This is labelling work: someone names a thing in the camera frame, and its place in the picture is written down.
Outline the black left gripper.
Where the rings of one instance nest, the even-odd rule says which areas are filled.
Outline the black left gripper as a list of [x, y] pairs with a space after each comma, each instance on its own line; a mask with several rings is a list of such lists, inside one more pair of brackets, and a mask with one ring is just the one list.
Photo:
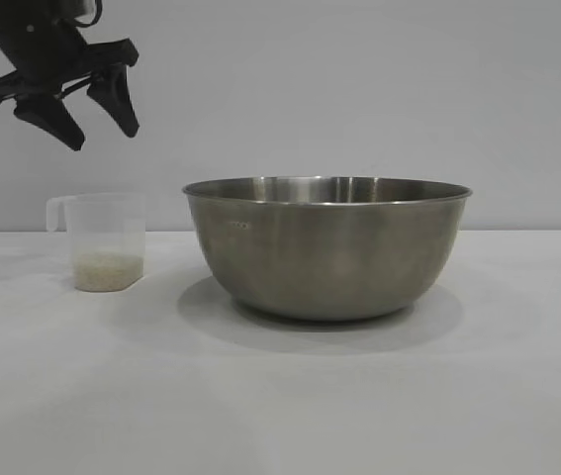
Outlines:
[[[24, 94], [53, 94], [67, 82], [96, 73], [88, 97], [126, 137], [134, 138], [139, 121], [127, 66], [138, 61], [136, 47], [129, 39], [90, 45], [81, 35], [102, 13], [100, 1], [0, 1], [0, 50], [15, 67], [0, 77], [0, 103]], [[17, 98], [14, 115], [72, 150], [81, 150], [85, 143], [82, 130], [53, 95]]]

